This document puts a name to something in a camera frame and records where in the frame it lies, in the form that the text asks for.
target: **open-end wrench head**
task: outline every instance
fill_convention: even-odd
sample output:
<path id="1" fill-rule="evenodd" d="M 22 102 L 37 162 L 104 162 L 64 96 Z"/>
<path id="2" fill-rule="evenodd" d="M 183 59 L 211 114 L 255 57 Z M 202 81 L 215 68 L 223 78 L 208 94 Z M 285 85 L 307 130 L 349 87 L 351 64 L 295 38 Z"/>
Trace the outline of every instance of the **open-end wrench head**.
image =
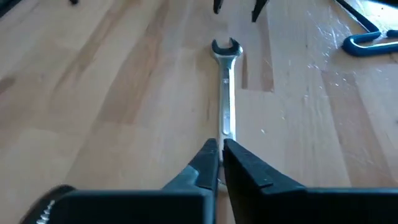
<path id="1" fill-rule="evenodd" d="M 243 53 L 243 49 L 241 45 L 238 43 L 238 41 L 234 40 L 233 38 L 229 38 L 229 41 L 231 42 L 232 47 L 222 49 L 218 46 L 217 41 L 213 40 L 211 43 L 211 49 L 215 56 L 239 56 Z"/>

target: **wrench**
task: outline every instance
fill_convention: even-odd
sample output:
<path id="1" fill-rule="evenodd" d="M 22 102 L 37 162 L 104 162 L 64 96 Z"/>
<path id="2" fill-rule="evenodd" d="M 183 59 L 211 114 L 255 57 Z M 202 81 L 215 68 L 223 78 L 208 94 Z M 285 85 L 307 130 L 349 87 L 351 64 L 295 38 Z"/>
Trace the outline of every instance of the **wrench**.
<path id="1" fill-rule="evenodd" d="M 243 53 L 241 45 L 234 39 L 229 41 L 232 47 L 222 49 L 213 40 L 211 49 L 220 66 L 220 107 L 219 107 L 219 148 L 220 158 L 224 148 L 224 139 L 236 140 L 235 128 L 235 75 L 236 59 Z"/>

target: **wooden workbench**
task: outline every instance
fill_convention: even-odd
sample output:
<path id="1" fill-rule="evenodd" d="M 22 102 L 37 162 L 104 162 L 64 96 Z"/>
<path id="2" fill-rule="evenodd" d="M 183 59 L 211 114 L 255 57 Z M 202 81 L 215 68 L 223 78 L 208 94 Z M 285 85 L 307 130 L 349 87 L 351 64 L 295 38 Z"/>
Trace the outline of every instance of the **wooden workbench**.
<path id="1" fill-rule="evenodd" d="M 383 29 L 397 11 L 351 3 Z M 25 0 L 0 20 L 0 223 L 54 185 L 159 189 L 218 135 L 210 42 L 234 37 L 240 144 L 308 186 L 396 186 L 398 55 L 332 0 Z M 232 223 L 221 197 L 220 223 Z"/>

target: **blue handle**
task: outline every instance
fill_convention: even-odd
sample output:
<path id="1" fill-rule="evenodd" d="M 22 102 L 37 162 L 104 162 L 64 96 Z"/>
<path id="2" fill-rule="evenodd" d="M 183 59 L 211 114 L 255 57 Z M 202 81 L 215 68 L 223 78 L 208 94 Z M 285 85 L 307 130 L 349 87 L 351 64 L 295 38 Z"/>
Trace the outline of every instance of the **blue handle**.
<path id="1" fill-rule="evenodd" d="M 369 21 L 366 17 L 364 17 L 361 13 L 351 7 L 344 0 L 336 1 L 341 4 L 348 12 L 350 12 L 369 32 L 367 34 L 357 34 L 347 37 L 343 42 L 343 50 L 345 52 L 357 57 L 398 52 L 398 42 L 388 44 L 374 44 L 367 47 L 359 45 L 365 42 L 371 42 L 379 38 L 381 36 L 379 28 L 377 28 L 371 21 Z M 387 37 L 398 37 L 398 30 L 387 31 Z"/>

